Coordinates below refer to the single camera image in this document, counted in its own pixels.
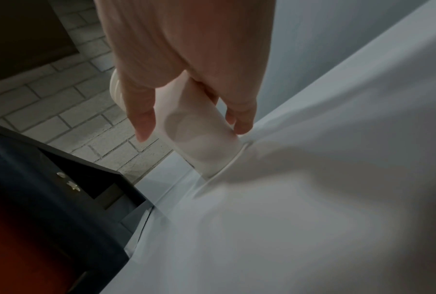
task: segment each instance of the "white fabric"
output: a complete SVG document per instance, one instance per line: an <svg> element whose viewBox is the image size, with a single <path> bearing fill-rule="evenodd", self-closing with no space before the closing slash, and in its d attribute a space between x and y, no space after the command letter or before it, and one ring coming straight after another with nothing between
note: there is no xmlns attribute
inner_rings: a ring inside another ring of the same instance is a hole
<svg viewBox="0 0 436 294"><path fill-rule="evenodd" d="M436 0L245 139L104 294L436 293Z"/></svg>

